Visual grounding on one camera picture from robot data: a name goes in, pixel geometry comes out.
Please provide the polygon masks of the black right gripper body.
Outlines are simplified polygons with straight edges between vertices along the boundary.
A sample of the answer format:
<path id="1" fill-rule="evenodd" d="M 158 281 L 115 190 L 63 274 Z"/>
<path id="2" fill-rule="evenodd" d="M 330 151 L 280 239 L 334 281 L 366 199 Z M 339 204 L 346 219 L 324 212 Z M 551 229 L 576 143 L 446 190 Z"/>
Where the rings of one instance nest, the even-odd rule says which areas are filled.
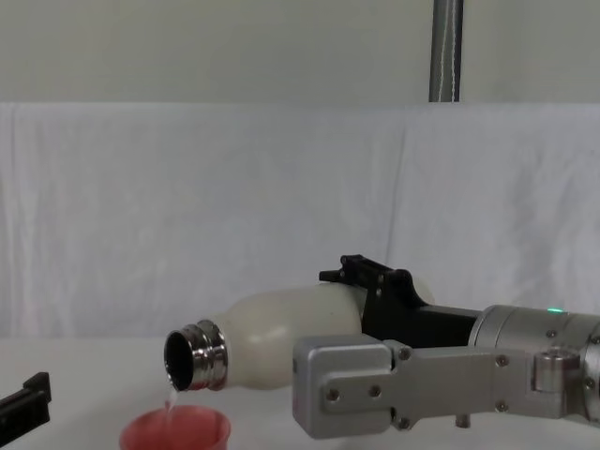
<path id="1" fill-rule="evenodd" d="M 358 284 L 367 289 L 362 331 L 379 340 L 418 349 L 464 347 L 481 315 L 425 301 L 404 269 L 369 270 L 358 276 Z"/>

